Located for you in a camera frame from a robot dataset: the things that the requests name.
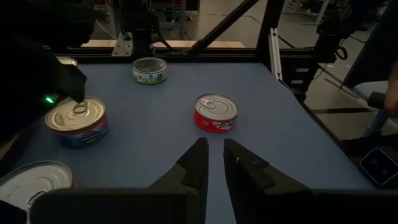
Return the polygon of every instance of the red tin can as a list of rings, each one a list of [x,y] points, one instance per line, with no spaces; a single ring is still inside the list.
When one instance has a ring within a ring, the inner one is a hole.
[[[212,133],[225,133],[235,124],[238,104],[228,96],[209,93],[195,102],[194,120],[197,126]]]

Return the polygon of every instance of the person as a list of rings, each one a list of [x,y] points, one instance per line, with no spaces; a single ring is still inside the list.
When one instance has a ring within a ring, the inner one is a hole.
[[[384,99],[384,109],[390,116],[398,118],[398,61],[391,69],[386,97]],[[375,134],[355,139],[344,139],[341,142],[346,148],[349,157],[362,157],[374,147],[386,146],[398,150],[398,133],[397,134]]]
[[[398,118],[398,61],[391,70],[384,107],[393,118]]]

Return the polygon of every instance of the table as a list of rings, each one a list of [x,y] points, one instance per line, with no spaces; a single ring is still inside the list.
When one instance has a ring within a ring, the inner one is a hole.
[[[147,187],[199,138],[210,145],[206,223],[234,223],[224,176],[223,139],[233,138],[312,188],[373,189],[354,164],[261,63],[170,63],[169,79],[140,85],[131,64],[79,65],[86,95],[106,103],[109,133],[82,150],[63,148],[44,122],[18,166],[55,160],[79,187]],[[236,126],[212,134],[193,122],[195,99],[218,92],[240,107]]]

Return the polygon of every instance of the tuna can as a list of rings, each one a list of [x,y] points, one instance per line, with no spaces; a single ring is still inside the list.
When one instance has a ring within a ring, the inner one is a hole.
[[[132,63],[132,74],[141,84],[156,85],[167,79],[167,63],[155,57],[140,58]]]
[[[29,212],[33,201],[55,189],[74,187],[70,169],[60,162],[40,161],[0,179],[0,200]]]
[[[212,133],[224,133],[235,124],[238,104],[228,96],[209,93],[195,102],[194,120],[197,126]]]
[[[82,103],[65,100],[45,115],[45,123],[66,147],[90,146],[108,131],[105,104],[98,98],[86,97]]]

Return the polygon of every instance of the silver can lid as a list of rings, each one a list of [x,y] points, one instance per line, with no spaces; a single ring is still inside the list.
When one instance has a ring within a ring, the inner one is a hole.
[[[74,65],[77,66],[77,61],[70,57],[57,57],[58,61],[63,65]]]
[[[232,119],[239,113],[239,106],[234,100],[217,93],[200,96],[195,103],[195,109],[206,118],[217,121]]]
[[[0,179],[0,200],[28,211],[42,194],[69,188],[73,178],[70,169],[60,162],[41,161],[20,167]]]
[[[105,104],[95,97],[86,97],[82,103],[65,100],[45,115],[45,123],[56,131],[76,131],[96,123],[104,114]]]
[[[132,63],[133,69],[142,73],[158,73],[167,68],[166,61],[155,58],[155,57],[145,57],[135,60]]]

